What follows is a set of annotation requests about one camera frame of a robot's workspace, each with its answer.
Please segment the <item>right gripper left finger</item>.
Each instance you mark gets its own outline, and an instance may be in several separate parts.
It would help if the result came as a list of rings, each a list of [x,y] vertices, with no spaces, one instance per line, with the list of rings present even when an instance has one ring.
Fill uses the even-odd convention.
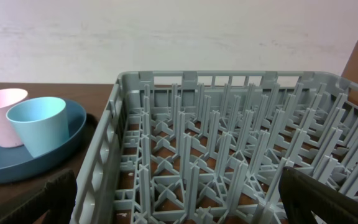
[[[77,193],[76,177],[63,169],[45,183],[0,204],[0,223],[69,223]]]

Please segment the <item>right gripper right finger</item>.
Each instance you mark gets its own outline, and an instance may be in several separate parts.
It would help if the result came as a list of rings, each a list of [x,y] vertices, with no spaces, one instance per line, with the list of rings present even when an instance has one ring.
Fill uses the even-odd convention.
[[[283,168],[279,193],[289,223],[358,223],[358,202],[340,194],[312,177]]]

